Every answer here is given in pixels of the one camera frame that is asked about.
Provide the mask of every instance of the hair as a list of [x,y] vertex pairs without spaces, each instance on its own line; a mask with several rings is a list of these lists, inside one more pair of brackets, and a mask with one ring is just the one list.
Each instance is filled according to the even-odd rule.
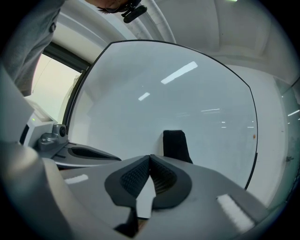
[[100,7],[97,7],[97,8],[98,8],[99,12],[101,12],[101,13],[104,13],[104,14],[111,13],[111,12],[107,11],[105,8],[100,8]]

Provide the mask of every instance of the gray sleeve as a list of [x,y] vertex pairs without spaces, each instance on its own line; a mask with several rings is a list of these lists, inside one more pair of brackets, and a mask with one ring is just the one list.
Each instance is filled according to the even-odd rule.
[[5,69],[24,96],[31,94],[39,57],[51,42],[64,2],[41,0],[19,24],[2,54]]

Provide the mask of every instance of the glass panel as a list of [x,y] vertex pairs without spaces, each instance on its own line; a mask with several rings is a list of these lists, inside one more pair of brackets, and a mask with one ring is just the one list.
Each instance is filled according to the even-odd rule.
[[287,131],[287,153],[284,158],[284,168],[278,190],[270,204],[270,208],[277,207],[287,200],[293,188],[299,170],[300,162],[300,112],[299,98],[300,82],[289,88],[282,95],[285,111],[285,125]]
[[257,145],[249,86],[199,52],[159,42],[108,47],[77,99],[69,138],[121,159],[162,152],[164,130],[182,130],[194,164],[245,187]]

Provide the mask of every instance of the white ceiling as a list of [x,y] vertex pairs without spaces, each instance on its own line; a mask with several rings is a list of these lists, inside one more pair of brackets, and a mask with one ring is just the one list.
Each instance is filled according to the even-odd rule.
[[174,36],[171,42],[197,49],[226,65],[261,70],[288,84],[299,77],[299,59],[285,33],[253,1],[155,2],[158,7],[152,0],[143,0],[148,12],[124,24],[119,14],[104,15],[84,0],[68,0],[58,18],[53,41],[93,63],[112,41],[170,41],[169,36]]
[[287,83],[299,76],[299,60],[276,20],[257,2],[156,0],[179,45],[224,64],[272,74]]

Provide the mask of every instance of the person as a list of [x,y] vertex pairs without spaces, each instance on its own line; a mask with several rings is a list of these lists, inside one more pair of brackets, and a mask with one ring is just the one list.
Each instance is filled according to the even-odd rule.
[[[60,8],[66,0],[40,0],[23,18],[4,48],[1,60],[24,96],[31,86],[38,60],[53,38]],[[104,13],[123,11],[131,0],[86,0]]]

